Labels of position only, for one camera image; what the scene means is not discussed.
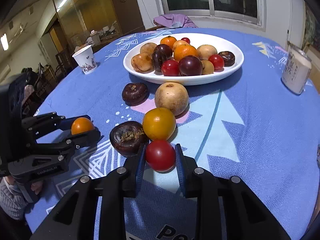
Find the person's left hand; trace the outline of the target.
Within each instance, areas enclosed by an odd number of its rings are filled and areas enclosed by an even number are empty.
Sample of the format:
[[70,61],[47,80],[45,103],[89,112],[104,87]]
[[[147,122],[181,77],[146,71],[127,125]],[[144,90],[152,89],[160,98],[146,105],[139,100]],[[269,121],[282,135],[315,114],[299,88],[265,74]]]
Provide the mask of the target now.
[[[4,181],[7,187],[13,187],[16,185],[15,179],[12,176],[4,177]],[[32,183],[31,190],[33,191],[33,193],[38,195],[41,192],[42,187],[43,187],[43,181],[38,181],[38,182]]]

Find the grey knitted sleeve forearm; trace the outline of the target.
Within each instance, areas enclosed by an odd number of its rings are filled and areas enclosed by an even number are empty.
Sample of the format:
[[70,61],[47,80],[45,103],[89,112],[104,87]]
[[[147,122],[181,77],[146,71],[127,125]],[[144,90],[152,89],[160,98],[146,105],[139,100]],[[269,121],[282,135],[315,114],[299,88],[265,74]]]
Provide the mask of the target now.
[[12,176],[1,178],[1,208],[14,220],[22,220],[28,202]]

